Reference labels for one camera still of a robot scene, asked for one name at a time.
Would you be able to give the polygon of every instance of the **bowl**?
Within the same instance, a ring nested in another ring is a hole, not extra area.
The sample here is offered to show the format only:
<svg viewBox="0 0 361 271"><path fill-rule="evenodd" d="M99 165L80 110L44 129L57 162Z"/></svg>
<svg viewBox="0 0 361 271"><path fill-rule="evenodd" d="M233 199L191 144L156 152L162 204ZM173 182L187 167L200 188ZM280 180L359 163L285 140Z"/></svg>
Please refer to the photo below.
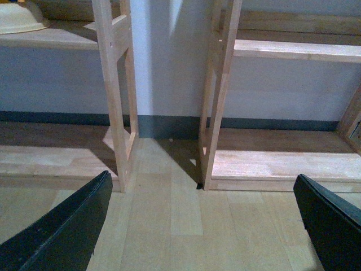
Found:
<svg viewBox="0 0 361 271"><path fill-rule="evenodd" d="M21 33L47 28L50 22L33 2L0 4L0 34Z"/></svg>

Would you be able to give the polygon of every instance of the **light wood floor plank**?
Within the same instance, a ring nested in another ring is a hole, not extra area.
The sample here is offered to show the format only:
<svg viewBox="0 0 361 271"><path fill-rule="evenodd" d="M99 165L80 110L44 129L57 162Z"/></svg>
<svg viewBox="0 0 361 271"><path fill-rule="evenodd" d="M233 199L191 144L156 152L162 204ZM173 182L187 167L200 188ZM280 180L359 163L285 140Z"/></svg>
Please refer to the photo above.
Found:
<svg viewBox="0 0 361 271"><path fill-rule="evenodd" d="M224 191L199 191L206 270L243 271L242 248Z"/></svg>
<svg viewBox="0 0 361 271"><path fill-rule="evenodd" d="M107 218L96 243L88 271L118 270L121 264L133 193L112 193Z"/></svg>
<svg viewBox="0 0 361 271"><path fill-rule="evenodd" d="M227 192L246 270L292 270L259 192Z"/></svg>
<svg viewBox="0 0 361 271"><path fill-rule="evenodd" d="M204 240L200 235L176 235L171 237L172 271L206 271Z"/></svg>
<svg viewBox="0 0 361 271"><path fill-rule="evenodd" d="M13 205L20 189L2 187L0 188L0 218L5 215L11 205Z"/></svg>
<svg viewBox="0 0 361 271"><path fill-rule="evenodd" d="M306 246L310 238L293 193L261 193L278 236L287 246Z"/></svg>
<svg viewBox="0 0 361 271"><path fill-rule="evenodd" d="M171 234L203 235L197 183L179 165L188 160L187 169L195 171L190 159L193 157L187 141L171 144Z"/></svg>
<svg viewBox="0 0 361 271"><path fill-rule="evenodd" d="M311 243L304 246L287 246L286 253L293 271L324 271Z"/></svg>
<svg viewBox="0 0 361 271"><path fill-rule="evenodd" d="M170 270L170 189L170 174L138 173L121 270Z"/></svg>
<svg viewBox="0 0 361 271"><path fill-rule="evenodd" d="M56 190L11 189L11 204L0 216L0 243L42 217L51 207Z"/></svg>
<svg viewBox="0 0 361 271"><path fill-rule="evenodd" d="M139 173L170 173L169 141L150 138L143 140L143 159L140 161Z"/></svg>

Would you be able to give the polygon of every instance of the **baseboard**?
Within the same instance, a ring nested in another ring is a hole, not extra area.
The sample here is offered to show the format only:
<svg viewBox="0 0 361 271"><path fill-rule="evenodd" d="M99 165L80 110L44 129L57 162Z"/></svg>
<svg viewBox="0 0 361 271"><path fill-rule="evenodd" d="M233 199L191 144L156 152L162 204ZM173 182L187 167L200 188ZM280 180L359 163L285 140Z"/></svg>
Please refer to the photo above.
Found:
<svg viewBox="0 0 361 271"><path fill-rule="evenodd" d="M0 111L0 121L22 123L54 123L77 125L109 125L107 114L9 112ZM197 139L199 117L139 116L141 138ZM124 124L130 125L129 115L124 115ZM338 121L315 120L268 120L223 118L222 128L278 129L305 131L335 131Z"/></svg>

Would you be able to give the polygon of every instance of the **wooden shelf board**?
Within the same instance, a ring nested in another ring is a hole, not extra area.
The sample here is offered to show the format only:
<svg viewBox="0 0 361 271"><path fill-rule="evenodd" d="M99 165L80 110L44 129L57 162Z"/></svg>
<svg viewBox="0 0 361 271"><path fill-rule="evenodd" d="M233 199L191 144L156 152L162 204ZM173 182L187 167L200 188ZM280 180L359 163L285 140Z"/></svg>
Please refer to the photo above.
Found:
<svg viewBox="0 0 361 271"><path fill-rule="evenodd" d="M81 187L109 171L118 177L107 126L0 123L0 186ZM132 142L125 129L126 146Z"/></svg>
<svg viewBox="0 0 361 271"><path fill-rule="evenodd" d="M43 30L2 34L0 46L98 50L95 23L88 21L51 21Z"/></svg>
<svg viewBox="0 0 361 271"><path fill-rule="evenodd" d="M361 36L238 30L235 56L361 63Z"/></svg>
<svg viewBox="0 0 361 271"><path fill-rule="evenodd" d="M334 132L221 129L210 187L278 186L282 191L281 186L289 191L297 175L305 174L334 187L344 185L344 190L356 185L361 191L360 169L361 156Z"/></svg>

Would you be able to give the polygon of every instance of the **black object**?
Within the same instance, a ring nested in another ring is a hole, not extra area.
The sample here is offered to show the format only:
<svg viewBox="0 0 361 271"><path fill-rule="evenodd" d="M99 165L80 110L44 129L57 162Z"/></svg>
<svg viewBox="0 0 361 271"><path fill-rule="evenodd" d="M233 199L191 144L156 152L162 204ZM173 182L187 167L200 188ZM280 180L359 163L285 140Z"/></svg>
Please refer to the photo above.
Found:
<svg viewBox="0 0 361 271"><path fill-rule="evenodd" d="M361 270L361 210L305 175L293 191L324 269Z"/></svg>
<svg viewBox="0 0 361 271"><path fill-rule="evenodd" d="M86 270L112 193L104 171L34 224L0 245L0 270Z"/></svg>

